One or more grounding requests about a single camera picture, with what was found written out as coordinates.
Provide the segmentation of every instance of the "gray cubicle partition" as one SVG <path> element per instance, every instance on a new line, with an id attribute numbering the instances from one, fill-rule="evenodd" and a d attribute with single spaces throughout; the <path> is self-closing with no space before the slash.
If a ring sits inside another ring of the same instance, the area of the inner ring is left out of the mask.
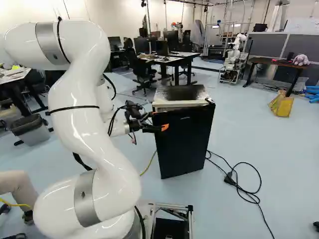
<path id="1" fill-rule="evenodd" d="M 273 57 L 286 59 L 289 52 L 305 54 L 312 64 L 303 71 L 301 76 L 309 77 L 306 85 L 316 85 L 319 80 L 319 35 L 292 34 L 288 32 L 250 32 L 247 36 L 245 52 L 249 51 L 251 41 L 253 45 L 250 58 Z M 277 67 L 270 80 L 291 83 L 295 69 Z"/>
<path id="2" fill-rule="evenodd" d="M 309 60 L 319 62 L 319 36 L 290 34 L 282 57 L 286 58 L 289 52 L 305 54 Z"/>
<path id="3" fill-rule="evenodd" d="M 245 52 L 249 51 L 250 44 L 253 41 L 250 55 L 279 58 L 287 35 L 286 33 L 251 32 L 248 35 Z"/>

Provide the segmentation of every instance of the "yellow cable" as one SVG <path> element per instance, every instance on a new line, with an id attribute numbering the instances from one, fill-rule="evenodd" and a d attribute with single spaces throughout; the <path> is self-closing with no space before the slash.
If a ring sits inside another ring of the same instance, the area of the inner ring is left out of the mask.
<path id="1" fill-rule="evenodd" d="M 149 169 L 149 167 L 150 167 L 150 165 L 151 165 L 151 163 L 152 163 L 152 161 L 153 161 L 153 158 L 154 158 L 156 152 L 157 152 L 157 150 L 155 150 L 155 152 L 153 153 L 153 156 L 151 157 L 151 160 L 150 160 L 148 166 L 147 166 L 146 169 L 140 174 L 140 176 L 142 176 L 143 174 L 145 174 L 146 171 Z"/>
<path id="2" fill-rule="evenodd" d="M 30 209 L 32 209 L 32 207 L 28 204 L 11 204 L 9 202 L 7 202 L 5 199 L 2 199 L 0 198 L 0 202 L 3 202 L 5 204 L 7 204 L 8 206 L 11 206 L 11 207 L 28 207 Z"/>

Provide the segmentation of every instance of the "shoe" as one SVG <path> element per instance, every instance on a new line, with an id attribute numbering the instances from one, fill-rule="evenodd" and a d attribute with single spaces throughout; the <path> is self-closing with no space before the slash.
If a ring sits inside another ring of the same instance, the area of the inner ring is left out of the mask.
<path id="1" fill-rule="evenodd" d="M 15 239 L 27 239 L 26 234 L 19 233 L 15 236 Z"/>
<path id="2" fill-rule="evenodd" d="M 319 232 L 319 222 L 314 222 L 313 226 L 316 228 L 316 231 Z"/>
<path id="3" fill-rule="evenodd" d="M 8 214 L 11 210 L 11 206 L 8 206 L 7 204 L 3 204 L 1 206 L 1 209 L 0 209 L 3 213 L 5 214 Z"/>
<path id="4" fill-rule="evenodd" d="M 33 225 L 34 221 L 33 221 L 33 215 L 32 216 L 26 216 L 25 214 L 22 215 L 22 219 L 24 220 L 24 223 L 27 225 Z"/>

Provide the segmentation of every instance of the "gray bin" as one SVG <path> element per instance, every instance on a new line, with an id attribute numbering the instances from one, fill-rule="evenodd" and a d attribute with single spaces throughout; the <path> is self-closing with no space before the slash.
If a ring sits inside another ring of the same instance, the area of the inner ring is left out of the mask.
<path id="1" fill-rule="evenodd" d="M 50 138 L 50 132 L 39 114 L 18 119 L 11 124 L 10 128 L 12 133 L 28 146 L 33 146 Z"/>

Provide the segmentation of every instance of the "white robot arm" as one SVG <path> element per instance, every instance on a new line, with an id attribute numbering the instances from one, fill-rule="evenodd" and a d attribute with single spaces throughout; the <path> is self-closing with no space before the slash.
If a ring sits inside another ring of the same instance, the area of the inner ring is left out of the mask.
<path id="1" fill-rule="evenodd" d="M 112 103 L 100 85 L 111 52 L 105 32 L 85 20 L 26 23 L 5 34 L 4 49 L 24 66 L 67 70 L 49 92 L 53 127 L 68 149 L 98 165 L 47 188 L 34 207 L 36 226 L 53 239 L 125 238 L 141 183 L 106 132 Z"/>
<path id="2" fill-rule="evenodd" d="M 240 44 L 243 42 L 243 41 L 246 41 L 246 36 L 239 33 L 237 36 L 236 36 L 236 39 L 234 42 L 232 42 L 231 44 L 234 45 L 233 47 L 233 50 L 232 51 L 229 51 L 228 52 L 228 58 L 234 62 L 236 59 L 238 59 L 239 55 L 240 55 L 240 51 L 239 51 L 239 47 L 240 47 Z"/>

